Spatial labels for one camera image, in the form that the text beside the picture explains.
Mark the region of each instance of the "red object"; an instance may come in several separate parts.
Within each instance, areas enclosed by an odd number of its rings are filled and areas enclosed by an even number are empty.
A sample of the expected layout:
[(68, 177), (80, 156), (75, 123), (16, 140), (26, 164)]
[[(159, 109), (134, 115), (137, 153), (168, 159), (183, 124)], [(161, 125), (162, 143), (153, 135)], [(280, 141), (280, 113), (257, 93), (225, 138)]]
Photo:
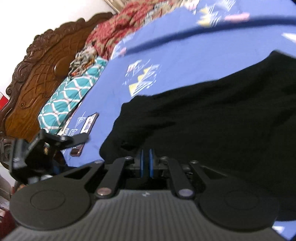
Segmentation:
[(8, 99), (0, 92), (0, 110), (8, 103)]
[(162, 1), (164, 0), (129, 2), (119, 14), (98, 24), (88, 36), (86, 44), (95, 42), (98, 55), (109, 60), (115, 45), (126, 35), (141, 28), (147, 13), (156, 3)]
[(0, 239), (3, 239), (12, 230), (15, 229), (15, 221), (10, 214), (10, 211), (6, 211), (5, 215), (0, 223)]

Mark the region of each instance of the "red floral blanket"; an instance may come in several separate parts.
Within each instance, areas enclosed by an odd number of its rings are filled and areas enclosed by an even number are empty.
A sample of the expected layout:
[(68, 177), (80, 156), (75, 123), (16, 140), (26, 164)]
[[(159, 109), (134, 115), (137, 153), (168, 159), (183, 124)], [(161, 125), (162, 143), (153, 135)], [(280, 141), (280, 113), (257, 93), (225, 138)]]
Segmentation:
[(98, 24), (86, 44), (94, 43), (97, 55), (109, 60), (115, 45), (127, 34), (142, 27), (147, 13), (164, 0), (141, 0), (128, 3), (118, 15)]

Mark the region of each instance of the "circular pad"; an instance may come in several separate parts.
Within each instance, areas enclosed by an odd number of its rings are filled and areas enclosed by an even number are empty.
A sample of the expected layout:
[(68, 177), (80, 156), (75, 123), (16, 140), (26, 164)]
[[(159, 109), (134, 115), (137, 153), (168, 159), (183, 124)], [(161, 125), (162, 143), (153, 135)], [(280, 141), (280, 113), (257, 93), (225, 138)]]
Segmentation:
[(39, 210), (52, 210), (62, 206), (65, 200), (63, 193), (46, 190), (34, 194), (31, 198), (31, 204)]
[(78, 180), (56, 176), (16, 192), (10, 211), (22, 226), (54, 230), (82, 218), (90, 204), (89, 194)]
[(271, 227), (279, 211), (277, 199), (267, 191), (236, 178), (211, 181), (199, 206), (219, 226), (243, 232)]

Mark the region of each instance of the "ribbed surface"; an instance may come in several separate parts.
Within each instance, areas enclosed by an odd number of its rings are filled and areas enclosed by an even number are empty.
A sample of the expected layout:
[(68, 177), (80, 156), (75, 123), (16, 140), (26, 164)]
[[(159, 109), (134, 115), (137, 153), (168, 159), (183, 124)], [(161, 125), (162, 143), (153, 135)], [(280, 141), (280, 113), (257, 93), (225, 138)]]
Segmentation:
[(191, 201), (170, 191), (122, 190), (98, 201), (91, 212), (72, 226), (57, 231), (18, 228), (4, 241), (283, 241), (271, 228), (255, 233), (221, 229), (205, 219)]

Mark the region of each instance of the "white wall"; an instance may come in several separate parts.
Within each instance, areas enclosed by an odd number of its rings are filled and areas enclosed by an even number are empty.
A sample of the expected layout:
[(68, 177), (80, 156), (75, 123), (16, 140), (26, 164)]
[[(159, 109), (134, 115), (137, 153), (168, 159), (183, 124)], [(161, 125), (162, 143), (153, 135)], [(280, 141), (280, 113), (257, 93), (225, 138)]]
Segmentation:
[(112, 12), (103, 0), (0, 0), (0, 9), (0, 92), (4, 95), (36, 35), (65, 22)]

